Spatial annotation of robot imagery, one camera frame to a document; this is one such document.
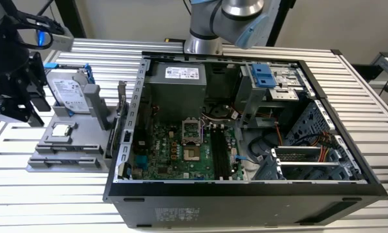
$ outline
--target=gray wall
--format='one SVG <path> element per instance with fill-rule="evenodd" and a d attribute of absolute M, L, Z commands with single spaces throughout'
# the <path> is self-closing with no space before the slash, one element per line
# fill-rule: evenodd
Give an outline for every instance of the gray wall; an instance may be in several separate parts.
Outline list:
<path fill-rule="evenodd" d="M 183 0 L 76 0 L 89 38 L 185 39 L 189 15 Z"/>
<path fill-rule="evenodd" d="M 339 49 L 369 63 L 388 51 L 388 0 L 297 0 L 276 46 Z"/>
<path fill-rule="evenodd" d="M 89 38 L 163 41 L 187 38 L 183 0 L 76 0 Z M 388 51 L 388 0 L 297 0 L 279 47 L 340 49 L 368 63 Z"/>

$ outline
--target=sticker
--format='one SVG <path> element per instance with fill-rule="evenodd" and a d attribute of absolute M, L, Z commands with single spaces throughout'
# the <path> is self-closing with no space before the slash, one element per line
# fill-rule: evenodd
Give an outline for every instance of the sticker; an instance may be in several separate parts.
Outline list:
<path fill-rule="evenodd" d="M 168 67 L 165 79 L 200 79 L 199 68 Z"/>
<path fill-rule="evenodd" d="M 89 112 L 78 83 L 74 80 L 53 79 L 53 84 L 64 106 L 73 112 Z"/>
<path fill-rule="evenodd" d="M 232 114 L 232 119 L 236 120 L 237 119 L 237 116 L 239 116 L 239 113 L 237 111 L 233 111 L 233 114 Z"/>
<path fill-rule="evenodd" d="M 200 208 L 156 208 L 156 220 L 168 221 L 197 221 Z"/>
<path fill-rule="evenodd" d="M 66 150 L 65 147 L 52 147 L 53 150 Z"/>

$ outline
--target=chip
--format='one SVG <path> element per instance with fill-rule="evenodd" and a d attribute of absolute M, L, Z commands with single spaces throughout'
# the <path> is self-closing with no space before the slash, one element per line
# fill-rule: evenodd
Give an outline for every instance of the chip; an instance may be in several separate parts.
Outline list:
<path fill-rule="evenodd" d="M 168 167 L 159 167 L 159 168 L 157 168 L 157 173 L 159 173 L 159 174 L 168 173 Z"/>
<path fill-rule="evenodd" d="M 200 147 L 192 147 L 192 146 L 184 147 L 184 160 L 200 161 Z"/>

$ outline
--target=motherboard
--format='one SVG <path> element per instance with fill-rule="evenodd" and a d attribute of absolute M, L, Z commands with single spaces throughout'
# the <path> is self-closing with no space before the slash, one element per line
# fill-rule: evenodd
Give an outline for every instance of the motherboard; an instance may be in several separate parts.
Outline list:
<path fill-rule="evenodd" d="M 157 122 L 149 137 L 148 150 L 136 155 L 133 179 L 243 180 L 233 128 L 195 119 Z"/>

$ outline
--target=blue clip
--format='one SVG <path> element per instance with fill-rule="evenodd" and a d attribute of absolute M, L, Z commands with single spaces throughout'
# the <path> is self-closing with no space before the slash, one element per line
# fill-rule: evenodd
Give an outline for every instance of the blue clip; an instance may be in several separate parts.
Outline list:
<path fill-rule="evenodd" d="M 58 67 L 58 64 L 54 63 L 54 62 L 48 62 L 48 63 L 45 63 L 45 65 L 44 65 L 44 68 L 45 68 L 45 69 L 56 69 L 57 67 Z"/>
<path fill-rule="evenodd" d="M 236 159 L 240 159 L 240 160 L 248 160 L 248 158 L 247 158 L 247 157 L 244 157 L 244 156 L 240 156 L 240 155 L 237 155 L 237 154 L 236 154 L 235 158 L 236 158 Z"/>
<path fill-rule="evenodd" d="M 276 87 L 276 80 L 272 75 L 271 67 L 267 64 L 252 64 L 252 75 L 256 78 L 257 87 Z"/>
<path fill-rule="evenodd" d="M 92 72 L 92 67 L 89 66 L 89 63 L 85 64 L 84 68 L 88 72 L 88 82 L 89 84 L 94 84 L 93 72 Z"/>
<path fill-rule="evenodd" d="M 45 41 L 45 33 L 42 31 L 37 31 L 37 45 L 42 46 Z"/>

